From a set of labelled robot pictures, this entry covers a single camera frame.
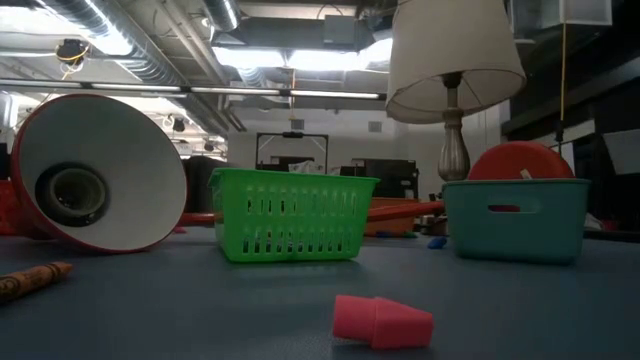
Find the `crayon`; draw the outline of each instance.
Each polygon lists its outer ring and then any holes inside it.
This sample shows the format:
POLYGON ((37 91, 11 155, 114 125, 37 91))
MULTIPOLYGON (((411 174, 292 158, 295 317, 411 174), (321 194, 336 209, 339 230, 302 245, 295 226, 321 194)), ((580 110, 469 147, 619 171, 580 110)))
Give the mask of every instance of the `crayon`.
POLYGON ((54 262, 0 276, 0 304, 60 281, 72 268, 71 264, 54 262))

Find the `lamp pole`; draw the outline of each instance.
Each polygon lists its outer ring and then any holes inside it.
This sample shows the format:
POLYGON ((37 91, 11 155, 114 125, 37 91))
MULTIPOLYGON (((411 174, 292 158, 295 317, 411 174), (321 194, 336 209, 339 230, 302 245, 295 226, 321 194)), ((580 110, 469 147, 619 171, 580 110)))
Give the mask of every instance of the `lamp pole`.
POLYGON ((464 180, 469 174, 471 161, 462 138, 462 116, 464 111, 458 107, 458 87, 462 73, 454 72, 442 76, 447 88, 447 110, 444 116, 445 143, 440 153, 438 175, 444 181, 464 180))

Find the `gray tabletop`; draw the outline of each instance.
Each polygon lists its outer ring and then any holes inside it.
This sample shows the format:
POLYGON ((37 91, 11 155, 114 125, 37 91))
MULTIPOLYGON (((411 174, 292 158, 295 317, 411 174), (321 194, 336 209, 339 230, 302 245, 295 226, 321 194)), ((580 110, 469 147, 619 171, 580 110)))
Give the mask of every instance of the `gray tabletop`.
POLYGON ((371 241, 354 261, 237 265, 211 232, 120 256, 0 239, 0 274, 75 266, 0 307, 0 359, 640 358, 640 245, 586 241, 571 267, 462 260, 426 239, 371 241), (333 339, 337 294, 432 312, 431 347, 333 339))

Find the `green basket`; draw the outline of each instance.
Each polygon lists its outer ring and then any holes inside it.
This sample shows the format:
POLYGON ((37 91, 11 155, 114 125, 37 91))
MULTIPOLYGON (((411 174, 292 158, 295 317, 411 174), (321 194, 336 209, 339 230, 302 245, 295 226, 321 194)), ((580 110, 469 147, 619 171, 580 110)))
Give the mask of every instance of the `green basket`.
POLYGON ((209 180, 216 238, 234 262, 353 258, 378 181, 216 169, 209 180))
POLYGON ((456 253, 480 259, 573 262, 582 249, 589 184, 579 179, 445 184, 456 253))

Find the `pencil cap eraser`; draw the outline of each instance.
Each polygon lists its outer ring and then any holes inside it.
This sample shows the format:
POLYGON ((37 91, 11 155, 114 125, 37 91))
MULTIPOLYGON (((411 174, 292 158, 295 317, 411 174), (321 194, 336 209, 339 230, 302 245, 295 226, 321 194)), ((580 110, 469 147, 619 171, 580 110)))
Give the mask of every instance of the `pencil cap eraser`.
POLYGON ((376 302, 358 296, 338 295, 333 313, 333 336, 370 343, 376 319, 376 302))
POLYGON ((400 349, 429 346, 433 335, 433 315, 395 301, 375 298, 376 319, 373 349, 400 349))

